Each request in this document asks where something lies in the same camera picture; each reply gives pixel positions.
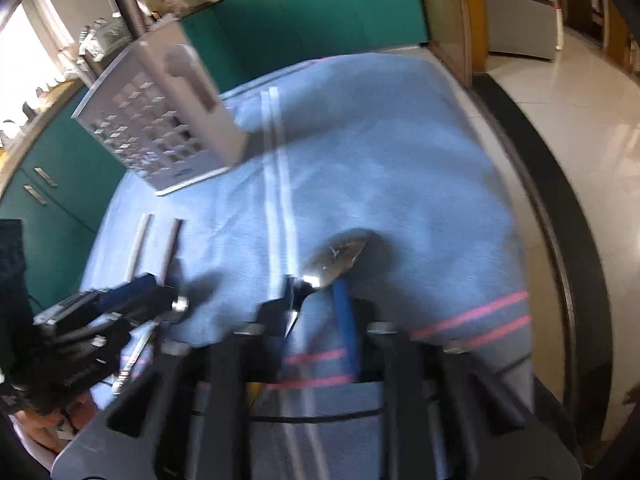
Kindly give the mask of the left hand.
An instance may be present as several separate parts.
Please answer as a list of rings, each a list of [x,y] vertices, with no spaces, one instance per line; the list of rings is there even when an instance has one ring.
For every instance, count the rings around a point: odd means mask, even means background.
[[[18,411],[14,418],[26,436],[37,442],[54,455],[58,455],[66,444],[54,431],[58,425],[68,422],[75,430],[81,430],[98,414],[98,406],[90,391],[73,401],[66,412],[55,410],[47,415],[40,415],[33,410]]]

